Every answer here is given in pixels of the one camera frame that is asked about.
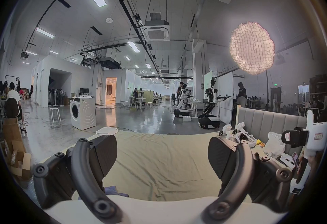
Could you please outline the person's right hand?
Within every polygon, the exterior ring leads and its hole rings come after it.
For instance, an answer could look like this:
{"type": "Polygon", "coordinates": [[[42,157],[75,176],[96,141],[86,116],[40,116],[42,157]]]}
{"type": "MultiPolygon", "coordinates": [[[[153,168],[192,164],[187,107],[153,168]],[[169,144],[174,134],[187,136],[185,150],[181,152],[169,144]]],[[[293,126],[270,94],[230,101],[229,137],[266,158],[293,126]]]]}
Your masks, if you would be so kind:
{"type": "Polygon", "coordinates": [[[305,157],[304,157],[304,151],[302,151],[300,157],[299,157],[299,164],[298,164],[298,170],[297,170],[297,174],[299,175],[300,174],[300,169],[303,165],[303,160],[307,160],[305,157]]]}

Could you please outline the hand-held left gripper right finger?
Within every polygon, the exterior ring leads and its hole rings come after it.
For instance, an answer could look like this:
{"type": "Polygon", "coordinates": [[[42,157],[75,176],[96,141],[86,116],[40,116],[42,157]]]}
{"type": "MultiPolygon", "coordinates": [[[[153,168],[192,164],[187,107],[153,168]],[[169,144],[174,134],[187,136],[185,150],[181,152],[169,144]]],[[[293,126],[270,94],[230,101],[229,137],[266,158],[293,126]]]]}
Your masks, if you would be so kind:
{"type": "Polygon", "coordinates": [[[275,213],[288,211],[292,171],[267,156],[254,154],[247,141],[241,140],[237,144],[212,137],[208,145],[208,160],[222,184],[218,198],[204,209],[203,221],[228,220],[247,195],[253,203],[275,213]]]}

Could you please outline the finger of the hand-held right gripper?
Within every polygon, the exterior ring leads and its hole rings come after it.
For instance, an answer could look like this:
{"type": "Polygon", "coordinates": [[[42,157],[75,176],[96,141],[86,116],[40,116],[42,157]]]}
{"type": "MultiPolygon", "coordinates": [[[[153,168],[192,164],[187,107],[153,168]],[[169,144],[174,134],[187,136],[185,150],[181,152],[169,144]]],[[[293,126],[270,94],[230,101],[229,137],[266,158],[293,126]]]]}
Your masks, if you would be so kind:
{"type": "Polygon", "coordinates": [[[304,127],[295,127],[293,130],[285,130],[281,135],[281,141],[291,148],[304,146],[307,142],[309,131],[304,127]]]}

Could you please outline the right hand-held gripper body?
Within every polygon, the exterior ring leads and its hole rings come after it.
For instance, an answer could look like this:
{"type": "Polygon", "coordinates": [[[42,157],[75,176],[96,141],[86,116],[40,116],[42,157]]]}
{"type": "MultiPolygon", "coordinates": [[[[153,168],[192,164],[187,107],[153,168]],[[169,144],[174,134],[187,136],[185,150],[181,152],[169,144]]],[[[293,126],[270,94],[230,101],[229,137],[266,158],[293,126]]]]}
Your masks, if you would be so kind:
{"type": "MultiPolygon", "coordinates": [[[[309,164],[309,158],[315,157],[317,152],[322,152],[326,148],[327,124],[326,122],[315,123],[312,110],[307,112],[307,123],[305,129],[309,131],[307,142],[303,146],[304,157],[307,160],[303,160],[300,174],[296,179],[293,178],[290,184],[290,193],[296,195],[301,193],[312,170],[312,166],[309,164]]],[[[296,169],[298,169],[299,156],[296,153],[293,153],[291,157],[296,169]]]]}

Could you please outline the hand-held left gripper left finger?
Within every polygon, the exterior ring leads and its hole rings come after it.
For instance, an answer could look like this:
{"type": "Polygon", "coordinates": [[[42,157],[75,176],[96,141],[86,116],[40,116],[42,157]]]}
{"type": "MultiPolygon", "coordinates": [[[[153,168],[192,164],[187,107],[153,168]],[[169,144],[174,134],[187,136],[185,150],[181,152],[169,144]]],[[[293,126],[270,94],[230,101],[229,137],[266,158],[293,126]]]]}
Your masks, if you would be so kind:
{"type": "Polygon", "coordinates": [[[80,138],[66,153],[58,152],[32,170],[35,194],[43,210],[72,200],[75,191],[100,221],[120,221],[121,209],[105,194],[103,179],[117,158],[114,135],[91,141],[80,138]]]}

